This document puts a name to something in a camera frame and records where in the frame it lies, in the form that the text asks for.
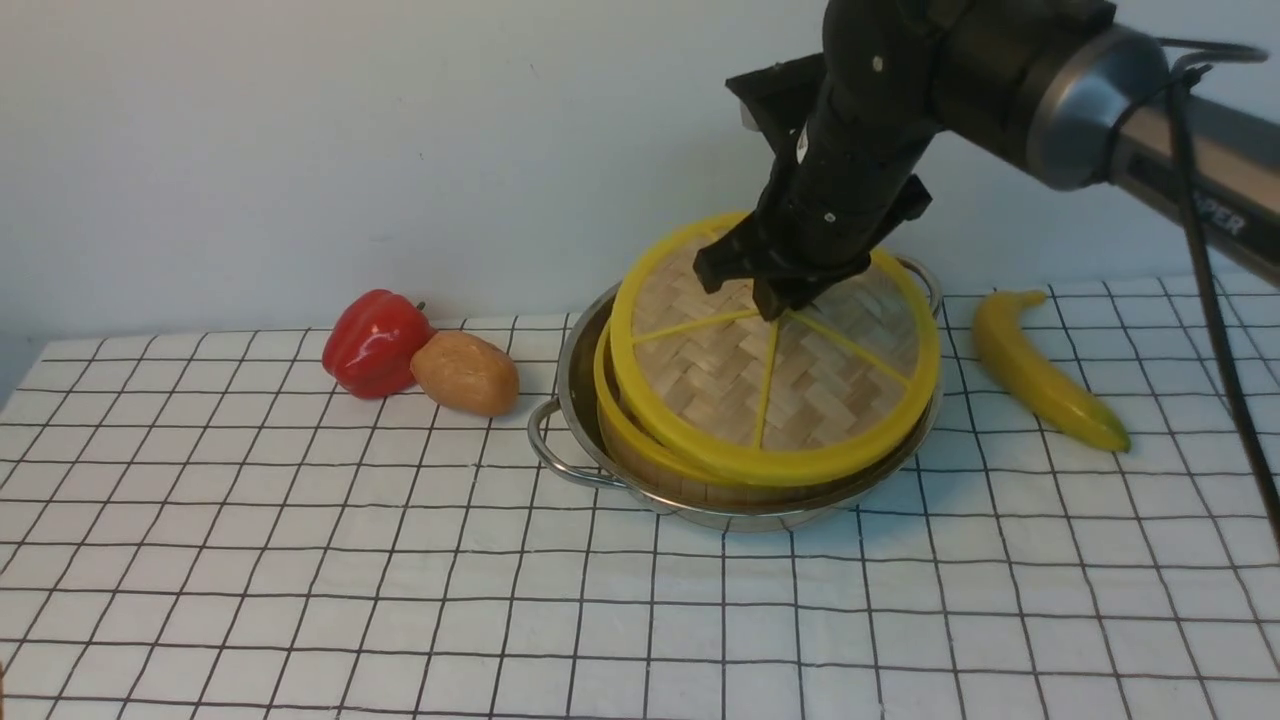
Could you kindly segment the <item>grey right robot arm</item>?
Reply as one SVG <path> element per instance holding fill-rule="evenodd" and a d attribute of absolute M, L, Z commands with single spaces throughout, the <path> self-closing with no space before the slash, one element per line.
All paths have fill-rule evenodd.
<path fill-rule="evenodd" d="M 1196 97 L 1201 67 L 1263 61 L 1157 38 L 1108 1 L 831 1 L 818 54 L 727 79 L 773 150 L 756 206 L 698 251 L 713 293 L 751 281 L 762 315 L 865 272 L 929 206 L 915 165 L 946 131 L 1042 184 L 1114 184 L 1277 282 L 1277 126 Z"/>

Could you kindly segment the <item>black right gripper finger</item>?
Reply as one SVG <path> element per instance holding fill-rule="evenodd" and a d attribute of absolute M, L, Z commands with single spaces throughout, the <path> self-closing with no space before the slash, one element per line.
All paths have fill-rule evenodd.
<path fill-rule="evenodd" d="M 785 277 L 791 263 L 780 254 L 765 225 L 735 225 L 696 251 L 692 269 L 703 290 L 714 293 L 730 281 Z"/>
<path fill-rule="evenodd" d="M 858 255 L 838 266 L 800 266 L 771 260 L 754 275 L 751 300 L 762 319 L 774 322 L 786 311 L 812 306 L 826 291 L 864 273 L 870 263 L 870 255 Z"/>

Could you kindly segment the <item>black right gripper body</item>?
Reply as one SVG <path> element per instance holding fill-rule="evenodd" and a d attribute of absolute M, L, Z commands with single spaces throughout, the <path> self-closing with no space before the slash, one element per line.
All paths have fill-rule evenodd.
<path fill-rule="evenodd" d="M 820 53 L 728 78 L 774 151 L 765 188 L 739 225 L 765 225 L 800 266 L 870 255 L 940 132 L 932 76 L 956 17 L 943 1 L 831 1 Z"/>

